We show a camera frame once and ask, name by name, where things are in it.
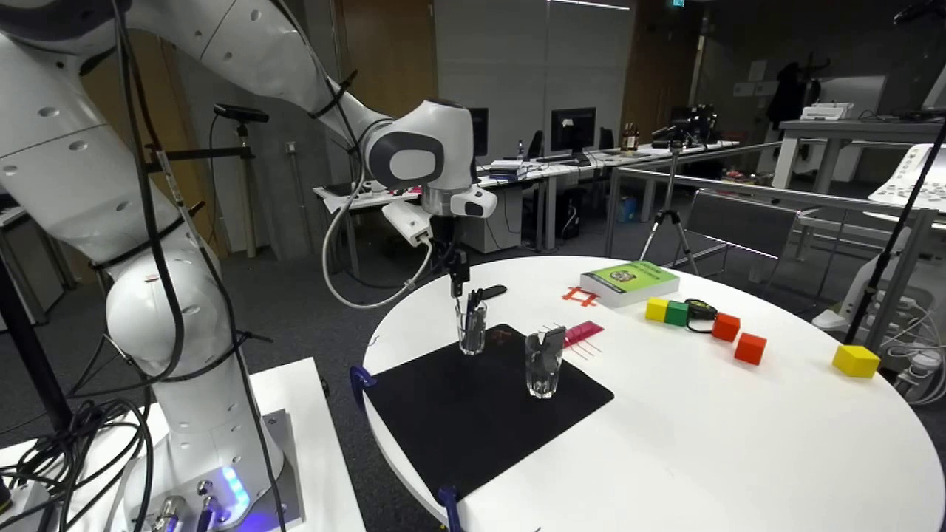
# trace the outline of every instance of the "book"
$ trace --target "book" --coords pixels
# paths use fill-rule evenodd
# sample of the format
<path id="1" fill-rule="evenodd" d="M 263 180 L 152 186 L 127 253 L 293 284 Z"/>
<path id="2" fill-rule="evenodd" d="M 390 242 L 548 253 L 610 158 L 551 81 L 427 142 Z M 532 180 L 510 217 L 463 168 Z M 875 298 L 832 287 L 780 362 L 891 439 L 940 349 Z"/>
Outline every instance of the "book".
<path id="1" fill-rule="evenodd" d="M 630 261 L 630 264 L 582 272 L 579 287 L 585 294 L 596 294 L 599 303 L 603 303 L 606 307 L 625 307 L 662 294 L 675 294 L 680 287 L 680 278 L 656 264 Z"/>

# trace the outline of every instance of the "floor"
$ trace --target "floor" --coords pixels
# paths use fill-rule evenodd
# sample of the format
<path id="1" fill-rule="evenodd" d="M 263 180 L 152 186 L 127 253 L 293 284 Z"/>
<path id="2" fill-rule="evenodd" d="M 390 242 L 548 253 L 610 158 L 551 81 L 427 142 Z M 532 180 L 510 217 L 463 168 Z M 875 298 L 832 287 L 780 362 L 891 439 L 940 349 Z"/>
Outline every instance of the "floor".
<path id="1" fill-rule="evenodd" d="M 640 250 L 650 226 L 622 226 L 616 257 L 640 257 Z M 500 257 L 535 256 L 529 242 Z M 556 256 L 603 256 L 603 223 L 590 219 L 576 239 L 559 242 Z M 677 256 L 675 229 L 656 235 L 650 261 L 670 264 Z M 415 267 L 417 256 L 401 242 L 386 226 L 368 223 L 361 229 L 361 269 L 374 284 L 401 284 Z M 356 493 L 364 513 L 364 524 L 374 532 L 423 532 L 442 530 L 395 480 L 381 461 L 364 418 L 358 415 L 347 369 L 361 362 L 361 352 L 386 316 L 386 312 L 356 313 L 338 306 L 321 278 L 321 261 L 275 261 L 275 257 L 232 257 L 226 261 L 226 284 L 234 295 L 239 328 L 254 332 L 259 341 L 245 344 L 251 369 L 279 366 L 299 357 L 315 357 L 321 363 L 333 418 L 341 434 L 341 448 L 356 482 Z M 740 269 L 748 261 L 732 257 L 727 269 Z M 822 256 L 811 256 L 806 264 L 783 264 L 774 275 L 774 287 L 760 295 L 797 312 L 800 316 L 814 316 L 826 303 L 814 298 L 822 282 Z M 841 298 L 845 282 L 860 267 L 860 257 L 841 257 L 832 267 L 826 295 Z M 358 284 L 350 272 L 335 272 L 338 284 L 358 298 L 378 298 L 386 294 Z M 38 338 L 49 357 L 56 366 L 62 386 L 75 386 L 87 369 L 100 316 L 95 313 L 98 294 L 92 287 L 72 291 L 56 307 Z M 49 428 L 43 406 L 22 369 L 22 362 L 10 338 L 0 338 L 0 443 L 25 440 Z M 114 352 L 100 355 L 95 369 L 95 387 L 114 387 L 134 381 L 134 374 Z M 946 406 L 919 412 L 927 428 L 931 431 L 940 457 L 946 452 Z"/>

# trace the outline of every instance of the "clear glass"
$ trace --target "clear glass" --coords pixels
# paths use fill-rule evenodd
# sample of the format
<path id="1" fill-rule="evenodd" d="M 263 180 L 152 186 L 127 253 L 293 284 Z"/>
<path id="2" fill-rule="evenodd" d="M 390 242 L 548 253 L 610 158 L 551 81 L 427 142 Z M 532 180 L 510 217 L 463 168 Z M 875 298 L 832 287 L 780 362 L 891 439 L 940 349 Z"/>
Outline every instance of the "clear glass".
<path id="1" fill-rule="evenodd" d="M 554 399 L 562 374 L 566 328 L 548 332 L 544 341 L 528 341 L 528 390 L 535 399 Z"/>
<path id="2" fill-rule="evenodd" d="M 463 341 L 455 344 L 464 355 L 480 355 L 486 349 L 486 307 L 460 313 Z"/>

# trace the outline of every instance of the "orange block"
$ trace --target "orange block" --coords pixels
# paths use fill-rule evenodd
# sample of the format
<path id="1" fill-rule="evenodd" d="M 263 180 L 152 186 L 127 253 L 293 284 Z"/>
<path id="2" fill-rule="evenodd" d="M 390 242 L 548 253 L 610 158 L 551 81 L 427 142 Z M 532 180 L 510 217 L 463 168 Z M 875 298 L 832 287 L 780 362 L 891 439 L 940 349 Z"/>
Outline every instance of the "orange block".
<path id="1" fill-rule="evenodd" d="M 712 338 L 715 341 L 735 344 L 740 328 L 742 328 L 742 324 L 738 316 L 732 316 L 732 313 L 715 313 L 715 321 L 712 321 Z"/>
<path id="2" fill-rule="evenodd" d="M 735 355 L 738 362 L 760 366 L 764 352 L 766 352 L 766 338 L 742 334 Z"/>

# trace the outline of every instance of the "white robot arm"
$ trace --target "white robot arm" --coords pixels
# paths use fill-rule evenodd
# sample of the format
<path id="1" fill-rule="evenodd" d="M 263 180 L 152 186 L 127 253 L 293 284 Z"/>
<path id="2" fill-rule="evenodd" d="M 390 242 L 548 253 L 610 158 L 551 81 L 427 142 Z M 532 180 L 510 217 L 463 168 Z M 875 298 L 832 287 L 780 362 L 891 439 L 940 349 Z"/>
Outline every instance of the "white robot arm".
<path id="1" fill-rule="evenodd" d="M 473 186 L 469 109 L 420 105 L 395 123 L 338 96 L 293 19 L 272 0 L 0 0 L 0 183 L 50 238 L 117 282 L 106 298 L 109 338 L 148 377 L 204 369 L 232 349 L 234 332 L 202 239 L 154 192 L 167 278 L 182 298 L 174 316 L 142 226 L 137 159 L 81 86 L 87 60 L 117 49 L 120 12 L 127 26 L 171 43 L 220 77 L 316 117 L 358 146 L 369 177 L 427 186 L 427 213 L 492 217 L 494 198 Z M 170 421 L 170 439 L 154 449 L 154 496 L 139 496 L 145 468 L 134 468 L 126 510 L 160 510 L 174 496 L 200 513 L 208 501 L 202 486 L 214 486 L 222 527 L 236 527 L 270 490 L 236 362 L 202 378 L 154 381 L 154 397 Z M 270 434 L 263 440 L 272 471 L 282 471 L 282 449 Z"/>

